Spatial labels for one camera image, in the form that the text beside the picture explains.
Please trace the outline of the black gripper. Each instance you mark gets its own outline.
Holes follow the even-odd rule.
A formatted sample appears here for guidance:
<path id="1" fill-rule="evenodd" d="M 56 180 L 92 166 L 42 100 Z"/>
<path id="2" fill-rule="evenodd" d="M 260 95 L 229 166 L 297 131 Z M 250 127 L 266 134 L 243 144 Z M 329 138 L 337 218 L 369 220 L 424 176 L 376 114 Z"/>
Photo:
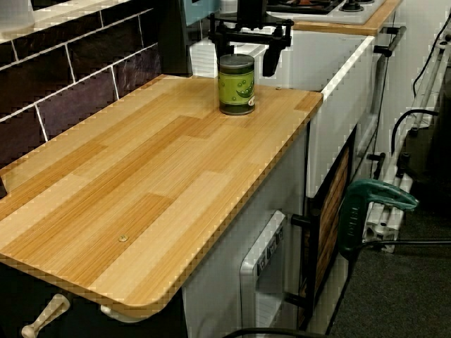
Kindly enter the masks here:
<path id="1" fill-rule="evenodd" d="M 267 1 L 238 1 L 237 11 L 231 16 L 211 14 L 208 38 L 216 45 L 225 46 L 225 55 L 235 53 L 231 42 L 268 45 L 264 53 L 262 75 L 275 75 L 282 49 L 291 45 L 291 19 L 277 18 L 266 12 Z M 248 30 L 262 30 L 274 27 L 271 35 L 263 33 L 249 33 Z"/>

